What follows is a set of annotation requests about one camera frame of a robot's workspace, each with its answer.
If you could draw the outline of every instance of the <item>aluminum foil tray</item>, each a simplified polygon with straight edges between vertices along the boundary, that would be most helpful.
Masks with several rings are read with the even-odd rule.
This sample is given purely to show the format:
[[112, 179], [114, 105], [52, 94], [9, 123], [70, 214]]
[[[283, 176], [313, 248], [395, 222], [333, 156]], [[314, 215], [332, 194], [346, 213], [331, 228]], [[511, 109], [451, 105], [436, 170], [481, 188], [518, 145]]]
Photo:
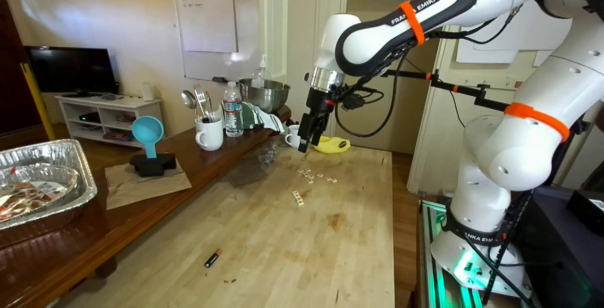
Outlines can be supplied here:
[[0, 169], [47, 163], [78, 172], [77, 185], [59, 203], [0, 223], [0, 248], [61, 228], [76, 218], [97, 194], [90, 166], [76, 140], [44, 142], [0, 152]]

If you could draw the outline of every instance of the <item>stainless steel bowl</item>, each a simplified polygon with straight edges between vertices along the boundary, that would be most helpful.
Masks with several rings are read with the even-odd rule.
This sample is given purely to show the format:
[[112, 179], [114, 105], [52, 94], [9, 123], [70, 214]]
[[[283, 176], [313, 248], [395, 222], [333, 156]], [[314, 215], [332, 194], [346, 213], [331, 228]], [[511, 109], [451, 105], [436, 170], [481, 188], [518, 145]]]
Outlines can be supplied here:
[[290, 89], [289, 85], [274, 80], [265, 80], [265, 87], [254, 87], [250, 78], [239, 80], [239, 87], [244, 101], [266, 113], [273, 113], [284, 106]]

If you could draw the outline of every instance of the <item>black monitor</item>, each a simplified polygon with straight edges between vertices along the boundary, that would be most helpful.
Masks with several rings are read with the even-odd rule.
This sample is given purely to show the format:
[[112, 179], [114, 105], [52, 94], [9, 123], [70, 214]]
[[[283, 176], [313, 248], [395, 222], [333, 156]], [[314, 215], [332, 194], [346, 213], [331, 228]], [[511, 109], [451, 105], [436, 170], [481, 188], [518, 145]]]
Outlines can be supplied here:
[[26, 46], [42, 92], [75, 92], [70, 97], [117, 93], [107, 49]]

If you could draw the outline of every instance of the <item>white mug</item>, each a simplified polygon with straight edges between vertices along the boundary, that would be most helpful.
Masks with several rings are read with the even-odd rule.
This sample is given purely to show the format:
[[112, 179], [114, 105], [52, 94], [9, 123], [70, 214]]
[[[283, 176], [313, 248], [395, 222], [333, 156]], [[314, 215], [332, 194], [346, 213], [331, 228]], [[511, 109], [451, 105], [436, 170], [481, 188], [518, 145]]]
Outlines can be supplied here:
[[300, 125], [290, 125], [289, 134], [285, 135], [285, 143], [289, 144], [290, 147], [298, 149], [300, 146], [300, 136], [298, 136], [298, 130]]
[[201, 149], [205, 151], [214, 151], [222, 147], [224, 142], [224, 132], [222, 132], [222, 118], [216, 119], [213, 123], [202, 123], [201, 119], [195, 119], [195, 141]]

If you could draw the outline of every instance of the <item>white paper on wall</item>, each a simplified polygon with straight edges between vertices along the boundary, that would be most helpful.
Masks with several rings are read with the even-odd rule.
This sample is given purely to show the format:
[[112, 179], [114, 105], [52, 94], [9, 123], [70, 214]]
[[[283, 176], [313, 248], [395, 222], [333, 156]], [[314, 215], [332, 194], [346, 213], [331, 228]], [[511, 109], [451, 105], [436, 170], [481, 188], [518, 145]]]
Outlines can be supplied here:
[[[504, 25], [508, 13], [498, 16], [489, 26], [473, 36], [487, 40]], [[487, 44], [474, 44], [477, 50], [554, 50], [567, 36], [571, 19], [558, 19], [545, 14], [534, 0], [524, 3], [499, 37]]]
[[480, 51], [474, 43], [460, 40], [457, 44], [458, 63], [511, 64], [518, 50]]
[[543, 64], [543, 62], [545, 61], [545, 59], [549, 57], [550, 54], [552, 54], [552, 52], [554, 52], [554, 50], [537, 51], [537, 55], [535, 55], [535, 61], [533, 61], [533, 66], [540, 67], [541, 64]]
[[185, 51], [237, 52], [233, 0], [176, 0]]

